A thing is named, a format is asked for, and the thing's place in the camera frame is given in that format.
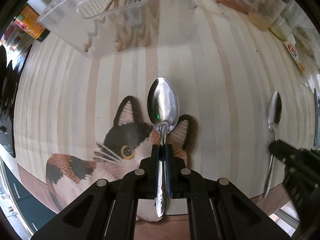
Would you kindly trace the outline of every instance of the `yellow cat eye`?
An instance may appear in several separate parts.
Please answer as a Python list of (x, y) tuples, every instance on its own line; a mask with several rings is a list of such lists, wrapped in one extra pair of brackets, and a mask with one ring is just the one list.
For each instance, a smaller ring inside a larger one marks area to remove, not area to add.
[(128, 145), (122, 146), (120, 153), (121, 153), (121, 156), (126, 160), (130, 160), (134, 157), (134, 151), (132, 151), (130, 146)]

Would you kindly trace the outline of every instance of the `cat head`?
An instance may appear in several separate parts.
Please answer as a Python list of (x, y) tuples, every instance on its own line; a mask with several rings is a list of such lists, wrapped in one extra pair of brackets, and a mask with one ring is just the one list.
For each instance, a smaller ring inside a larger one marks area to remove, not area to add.
[[(169, 133), (167, 142), (173, 146), (174, 154), (187, 160), (186, 149), (194, 135), (194, 120), (189, 115), (179, 118), (176, 128)], [(150, 157), (153, 144), (159, 144), (160, 136), (152, 125), (142, 119), (137, 98), (125, 97), (119, 105), (113, 127), (103, 143), (97, 142), (94, 159), (104, 162), (106, 168), (122, 178), (126, 173), (139, 168), (140, 161)]]

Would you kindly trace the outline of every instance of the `spoon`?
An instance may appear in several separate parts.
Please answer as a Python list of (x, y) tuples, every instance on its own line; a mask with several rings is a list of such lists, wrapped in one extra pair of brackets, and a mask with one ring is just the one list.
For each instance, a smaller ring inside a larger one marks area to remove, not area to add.
[[(273, 133), (274, 141), (276, 140), (275, 131), (280, 122), (281, 111), (282, 111), (282, 103), (281, 103), (280, 94), (278, 91), (275, 91), (270, 99), (269, 109), (268, 109), (268, 129), (271, 133)], [(266, 178), (264, 189), (263, 189), (264, 198), (268, 196), (268, 193), (270, 190), (274, 161), (275, 161), (274, 155), (271, 155), (267, 178)]]
[(151, 85), (147, 98), (147, 110), (153, 127), (160, 133), (156, 212), (158, 217), (162, 217), (168, 198), (166, 166), (169, 166), (166, 163), (165, 139), (176, 126), (179, 118), (177, 93), (165, 78), (159, 77)]

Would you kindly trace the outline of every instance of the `cabinet door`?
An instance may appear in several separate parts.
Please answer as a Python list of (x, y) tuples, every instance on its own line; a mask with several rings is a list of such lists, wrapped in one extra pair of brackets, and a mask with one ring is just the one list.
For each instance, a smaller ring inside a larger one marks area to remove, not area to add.
[(26, 197), (32, 196), (29, 191), (26, 190), (25, 187), (18, 181), (18, 179), (13, 175), (13, 173), (9, 170), (7, 165), (4, 164), (5, 173), (7, 174), (7, 178), (9, 181), (9, 185), (13, 196), (16, 201), (24, 199)]
[(56, 215), (33, 196), (20, 200), (18, 206), (34, 231), (39, 230)]

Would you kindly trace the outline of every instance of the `cat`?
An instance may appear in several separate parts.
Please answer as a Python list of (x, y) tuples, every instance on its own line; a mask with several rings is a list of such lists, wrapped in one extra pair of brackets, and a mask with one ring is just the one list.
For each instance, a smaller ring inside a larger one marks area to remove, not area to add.
[[(190, 115), (179, 117), (174, 130), (167, 136), (176, 157), (186, 165), (187, 151), (195, 135), (196, 122)], [(139, 168), (140, 161), (150, 157), (153, 144), (160, 136), (152, 125), (143, 122), (140, 104), (133, 96), (125, 97), (117, 110), (113, 127), (103, 143), (96, 142), (93, 160), (82, 160), (72, 155), (53, 154), (46, 164), (46, 183), (50, 196), (61, 211), (98, 179), (114, 181)], [(139, 200), (137, 219), (157, 221), (154, 201)]]

